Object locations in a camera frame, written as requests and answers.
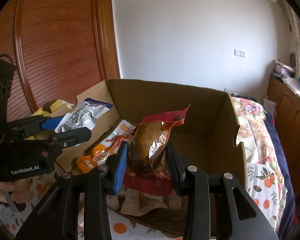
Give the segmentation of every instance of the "wooden wardrobe door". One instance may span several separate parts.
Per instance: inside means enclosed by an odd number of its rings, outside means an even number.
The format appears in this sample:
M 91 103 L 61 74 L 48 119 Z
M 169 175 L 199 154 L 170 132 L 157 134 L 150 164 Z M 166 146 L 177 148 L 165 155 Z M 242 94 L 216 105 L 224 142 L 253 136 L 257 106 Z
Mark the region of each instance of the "wooden wardrobe door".
M 36 104 L 75 96 L 100 82 L 93 0 L 18 0 L 21 47 Z
M 97 7 L 101 52 L 106 78 L 120 78 L 114 35 L 112 0 L 97 0 Z
M 8 54 L 17 65 L 14 51 L 14 16 L 17 0 L 9 0 L 0 11 L 0 54 Z M 28 101 L 20 81 L 18 69 L 14 73 L 11 95 L 8 100 L 7 120 L 12 121 L 31 114 Z

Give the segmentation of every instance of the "cardboard box flap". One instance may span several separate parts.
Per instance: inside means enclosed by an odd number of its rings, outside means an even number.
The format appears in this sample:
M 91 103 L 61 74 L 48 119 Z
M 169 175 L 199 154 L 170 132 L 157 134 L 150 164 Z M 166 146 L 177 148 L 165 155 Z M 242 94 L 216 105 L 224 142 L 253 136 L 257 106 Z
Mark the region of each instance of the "cardboard box flap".
M 204 137 L 212 133 L 227 96 L 218 90 L 163 82 L 112 79 L 106 84 L 122 119 L 140 123 L 147 115 L 191 105 L 185 123 L 174 130 Z
M 247 160 L 244 145 L 243 142 L 236 145 L 239 128 L 238 117 L 227 95 L 210 137 L 213 154 L 209 158 L 209 172 L 218 175 L 229 172 L 247 190 Z
M 105 81 L 101 81 L 100 83 L 94 85 L 93 87 L 78 95 L 77 102 L 80 103 L 86 98 L 92 98 L 114 105 Z

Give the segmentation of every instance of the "snack package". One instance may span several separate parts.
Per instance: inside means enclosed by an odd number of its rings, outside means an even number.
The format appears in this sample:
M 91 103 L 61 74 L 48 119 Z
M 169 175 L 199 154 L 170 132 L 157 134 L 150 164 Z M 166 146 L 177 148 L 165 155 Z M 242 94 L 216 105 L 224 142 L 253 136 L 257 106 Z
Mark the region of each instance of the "snack package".
M 92 130 L 97 123 L 97 119 L 114 105 L 87 98 L 77 105 L 71 113 L 66 114 L 55 131 L 57 133 L 66 132 L 82 127 Z
M 163 202 L 163 197 L 127 188 L 127 195 L 120 212 L 130 216 L 142 216 L 155 208 L 167 207 Z
M 114 131 L 101 143 L 92 146 L 87 156 L 76 159 L 75 163 L 84 173 L 88 173 L 93 168 L 106 162 L 109 155 L 115 154 L 123 140 L 129 140 L 135 126 L 122 120 Z
M 162 158 L 172 127 L 184 123 L 188 108 L 147 116 L 136 127 L 129 146 L 125 187 L 156 196 L 171 196 L 171 178 Z

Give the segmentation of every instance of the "blue and white package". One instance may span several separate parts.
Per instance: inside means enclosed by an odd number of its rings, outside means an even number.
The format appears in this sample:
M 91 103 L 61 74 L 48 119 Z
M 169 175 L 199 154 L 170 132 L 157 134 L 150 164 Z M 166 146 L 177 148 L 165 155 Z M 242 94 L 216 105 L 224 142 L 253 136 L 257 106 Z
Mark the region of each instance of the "blue and white package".
M 92 130 L 96 126 L 97 119 L 112 107 L 114 105 L 87 98 L 79 103 L 74 111 L 64 116 L 55 131 L 60 133 L 82 127 Z

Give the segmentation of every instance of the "bed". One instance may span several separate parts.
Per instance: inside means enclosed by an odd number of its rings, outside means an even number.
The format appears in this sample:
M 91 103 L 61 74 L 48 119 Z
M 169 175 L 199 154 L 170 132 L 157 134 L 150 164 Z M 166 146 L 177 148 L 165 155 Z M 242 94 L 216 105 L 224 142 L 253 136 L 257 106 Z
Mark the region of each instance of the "bed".
M 231 97 L 244 142 L 249 195 L 267 217 L 279 239 L 295 225 L 295 195 L 287 162 L 271 115 L 255 100 Z

